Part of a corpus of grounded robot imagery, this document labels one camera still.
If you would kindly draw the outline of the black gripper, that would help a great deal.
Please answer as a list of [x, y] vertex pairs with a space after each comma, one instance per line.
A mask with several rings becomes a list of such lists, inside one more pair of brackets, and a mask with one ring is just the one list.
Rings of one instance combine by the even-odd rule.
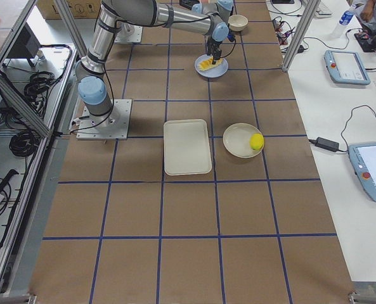
[[206, 42], [206, 55], [212, 56], [214, 59], [212, 65], [216, 66], [219, 64], [222, 51], [220, 50], [221, 41], [215, 41], [211, 36], [208, 36]]

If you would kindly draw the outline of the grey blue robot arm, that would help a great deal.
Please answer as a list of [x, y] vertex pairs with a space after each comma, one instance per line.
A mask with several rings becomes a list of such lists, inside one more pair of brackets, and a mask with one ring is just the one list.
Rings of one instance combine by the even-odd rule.
[[92, 43], [76, 67], [77, 80], [92, 76], [93, 85], [105, 91], [105, 63], [115, 39], [128, 39], [138, 27], [174, 28], [205, 35], [207, 55], [213, 57], [214, 65], [221, 59], [220, 44], [230, 32], [232, 8], [232, 1], [198, 3], [191, 10], [156, 1], [102, 1]]
[[233, 0], [199, 1], [192, 6], [192, 11], [206, 14], [218, 12], [221, 16], [229, 17], [233, 9]]

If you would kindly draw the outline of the person hand at bench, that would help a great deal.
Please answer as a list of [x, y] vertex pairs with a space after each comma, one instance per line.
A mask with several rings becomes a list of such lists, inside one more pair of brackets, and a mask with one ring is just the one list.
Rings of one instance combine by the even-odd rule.
[[374, 16], [374, 7], [376, 5], [376, 0], [367, 0], [361, 13], [360, 18], [364, 22], [369, 22]]

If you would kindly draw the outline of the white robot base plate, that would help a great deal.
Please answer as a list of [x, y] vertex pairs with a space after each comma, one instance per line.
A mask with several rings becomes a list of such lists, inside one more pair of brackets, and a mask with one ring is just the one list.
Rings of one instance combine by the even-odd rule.
[[115, 44], [131, 44], [140, 43], [142, 39], [143, 27], [137, 25], [130, 25], [128, 23], [121, 23], [120, 31], [117, 33]]

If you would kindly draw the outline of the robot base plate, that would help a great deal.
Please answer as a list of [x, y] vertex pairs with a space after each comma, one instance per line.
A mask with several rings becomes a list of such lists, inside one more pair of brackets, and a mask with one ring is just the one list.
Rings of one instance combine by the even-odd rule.
[[131, 115], [131, 99], [115, 99], [114, 108], [107, 116], [96, 117], [89, 114], [87, 107], [83, 109], [83, 115], [87, 119], [81, 120], [79, 131], [76, 132], [78, 140], [126, 140], [129, 130]]

